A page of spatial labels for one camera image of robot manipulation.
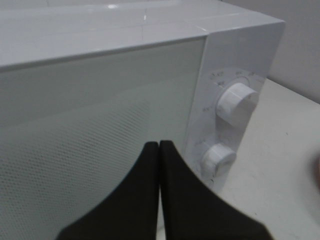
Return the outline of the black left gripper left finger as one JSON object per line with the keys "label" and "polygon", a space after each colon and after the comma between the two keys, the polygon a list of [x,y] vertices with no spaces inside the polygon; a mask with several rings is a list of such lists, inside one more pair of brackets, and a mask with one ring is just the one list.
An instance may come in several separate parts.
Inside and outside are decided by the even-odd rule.
{"label": "black left gripper left finger", "polygon": [[159,208],[159,144],[147,142],[122,182],[59,240],[154,240]]}

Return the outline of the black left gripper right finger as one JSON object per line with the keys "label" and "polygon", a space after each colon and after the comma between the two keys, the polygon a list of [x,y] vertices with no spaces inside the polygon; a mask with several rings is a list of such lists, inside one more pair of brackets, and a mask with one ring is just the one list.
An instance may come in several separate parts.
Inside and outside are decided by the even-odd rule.
{"label": "black left gripper right finger", "polygon": [[159,162],[166,239],[273,239],[262,223],[232,207],[205,186],[172,141],[160,142]]}

